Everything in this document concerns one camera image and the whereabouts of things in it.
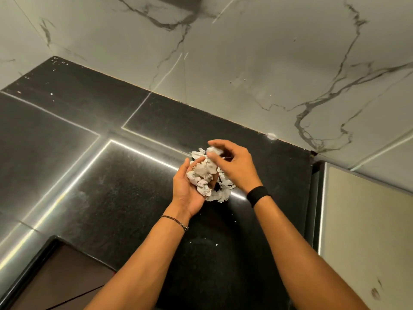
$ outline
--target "hand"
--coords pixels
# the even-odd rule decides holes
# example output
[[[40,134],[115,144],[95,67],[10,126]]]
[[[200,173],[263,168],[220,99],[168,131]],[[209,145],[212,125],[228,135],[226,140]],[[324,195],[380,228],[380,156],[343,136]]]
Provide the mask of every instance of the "hand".
[[[225,161],[214,152],[207,152],[206,155],[224,171],[225,175],[246,194],[252,189],[262,186],[258,177],[252,157],[248,150],[229,140],[215,139],[208,141],[210,146],[227,150],[234,158],[231,162]]]
[[[201,163],[204,160],[205,157],[200,157],[199,159],[196,159],[194,162],[190,164],[189,159],[185,159],[185,161],[173,177],[173,198],[171,205],[168,207],[171,207],[171,209],[167,209],[164,215],[172,216],[180,221],[180,219],[176,217],[176,215],[179,215],[181,216],[181,219],[183,219],[183,221],[189,222],[189,219],[192,218],[195,214],[197,214],[199,210],[202,208],[202,205],[204,204],[206,197],[201,195],[197,191],[196,186],[191,184],[189,178],[186,176],[186,173],[188,171],[192,171],[192,168],[195,165]],[[210,182],[209,186],[211,188],[215,186],[217,179],[218,173]]]

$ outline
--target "pile of crumpled paper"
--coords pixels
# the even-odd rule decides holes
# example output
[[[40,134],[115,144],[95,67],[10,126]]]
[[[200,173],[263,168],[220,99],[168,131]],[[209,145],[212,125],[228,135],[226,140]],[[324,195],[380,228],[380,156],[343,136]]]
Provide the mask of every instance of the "pile of crumpled paper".
[[[186,176],[197,187],[198,192],[206,196],[207,201],[227,201],[230,198],[231,189],[234,189],[235,185],[225,177],[224,172],[219,167],[217,168],[214,162],[209,160],[205,154],[209,151],[215,152],[218,155],[223,153],[221,149],[215,147],[209,147],[206,151],[202,148],[199,148],[199,151],[192,151],[192,157],[195,160],[202,156],[205,157],[205,160],[194,166],[192,171],[186,173]],[[208,183],[212,181],[213,175],[217,172],[219,173],[217,183],[220,188],[218,191],[215,191],[214,188],[209,188]]]

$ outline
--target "person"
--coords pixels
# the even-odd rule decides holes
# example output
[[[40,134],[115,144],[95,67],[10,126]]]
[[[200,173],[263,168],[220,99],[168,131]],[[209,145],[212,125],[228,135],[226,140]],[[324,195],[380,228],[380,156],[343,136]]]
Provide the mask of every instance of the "person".
[[[207,156],[246,194],[262,182],[248,150],[228,140],[211,140],[210,146],[230,151],[232,161],[213,152]],[[126,264],[93,298],[86,310],[153,309],[173,255],[189,220],[201,209],[204,198],[186,172],[188,158],[173,177],[173,198],[164,215]],[[255,214],[270,245],[284,286],[298,310],[368,309],[346,282],[311,248],[270,196],[254,206]]]

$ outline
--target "wristband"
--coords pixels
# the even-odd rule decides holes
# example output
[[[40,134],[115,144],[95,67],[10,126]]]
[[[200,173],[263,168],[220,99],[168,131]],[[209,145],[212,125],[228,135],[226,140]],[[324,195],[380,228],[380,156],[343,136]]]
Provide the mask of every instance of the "wristband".
[[[247,194],[247,199],[251,203],[251,207],[254,207],[258,200],[265,196],[271,197],[268,190],[264,186],[258,186]]]

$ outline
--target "bracelet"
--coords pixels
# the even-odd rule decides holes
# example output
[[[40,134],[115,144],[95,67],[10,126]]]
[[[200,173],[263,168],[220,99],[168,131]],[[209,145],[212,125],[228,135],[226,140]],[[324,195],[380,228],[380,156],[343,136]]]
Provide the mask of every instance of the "bracelet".
[[[181,225],[182,228],[183,228],[183,230],[186,231],[186,232],[189,230],[189,227],[188,227],[188,226],[185,226],[184,224],[182,224],[181,222],[179,222],[179,221],[178,221],[177,219],[175,219],[174,217],[170,217],[170,216],[168,216],[168,215],[161,215],[161,217],[167,217],[168,219],[174,220],[174,221],[177,222],[179,225]]]
[[[251,203],[251,206],[254,207],[255,204],[260,200],[262,197],[270,196],[268,190],[264,186],[258,186],[247,193],[247,199]]]

